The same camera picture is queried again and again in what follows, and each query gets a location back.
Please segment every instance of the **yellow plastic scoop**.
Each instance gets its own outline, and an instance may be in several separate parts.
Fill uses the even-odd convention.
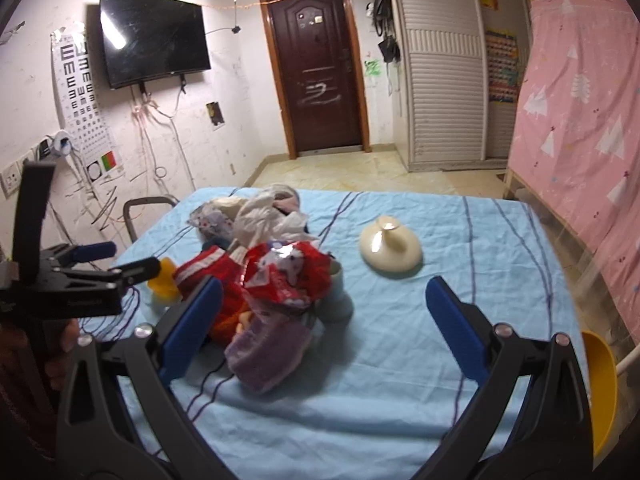
[[[604,339],[594,332],[583,330],[582,340],[591,385],[593,455],[597,456],[605,445],[616,418],[618,376],[615,359]]]
[[[174,283],[175,264],[171,258],[160,260],[160,274],[146,282],[153,293],[162,301],[175,301],[180,298],[180,291]]]

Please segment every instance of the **dark brown door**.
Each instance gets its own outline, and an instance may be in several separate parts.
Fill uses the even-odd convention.
[[[296,150],[361,144],[342,0],[284,0],[269,7]]]

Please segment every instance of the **robotic claw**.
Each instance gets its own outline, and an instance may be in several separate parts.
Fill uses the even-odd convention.
[[[14,260],[5,264],[0,322],[27,331],[24,359],[41,410],[57,408],[58,477],[63,480],[236,480],[190,423],[169,382],[181,377],[199,350],[222,303],[222,287],[205,279],[153,327],[137,326],[126,339],[98,342],[81,335],[73,350],[61,398],[43,380],[56,351],[60,326],[71,317],[121,311],[128,286],[159,272],[148,258],[105,272],[80,271],[77,262],[113,256],[113,244],[39,250],[53,165],[24,168],[14,231]],[[437,276],[426,303],[462,372],[478,390],[460,420],[412,480],[554,480],[590,476],[590,410],[568,336],[551,341],[520,338],[506,324],[492,326],[472,304],[462,303]],[[169,462],[149,455],[136,432],[118,384],[128,376]],[[529,389],[502,452],[482,460],[516,380]]]

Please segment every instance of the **black flat-screen tv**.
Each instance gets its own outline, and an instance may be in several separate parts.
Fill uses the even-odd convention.
[[[202,7],[178,0],[100,0],[111,88],[211,68]]]

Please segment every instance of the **beige floor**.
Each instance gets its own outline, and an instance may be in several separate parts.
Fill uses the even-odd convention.
[[[255,187],[277,182],[300,189],[330,189],[348,191],[415,191],[437,194],[458,194],[501,198],[503,184],[496,177],[504,170],[433,171],[407,173],[396,152],[340,153],[303,156],[297,160],[275,162],[264,168]],[[580,327],[592,330],[609,342],[620,359],[632,342],[612,306],[610,296],[602,290],[580,290],[584,272],[580,253],[562,227],[551,222],[545,226],[558,260],[564,270]],[[637,411],[640,388],[629,387],[626,377],[619,382],[618,415],[606,451],[615,444],[622,429]]]
[[[352,152],[301,156],[269,164],[255,187],[276,182],[300,189],[417,191],[501,198],[504,171],[431,171],[407,173],[397,152]]]

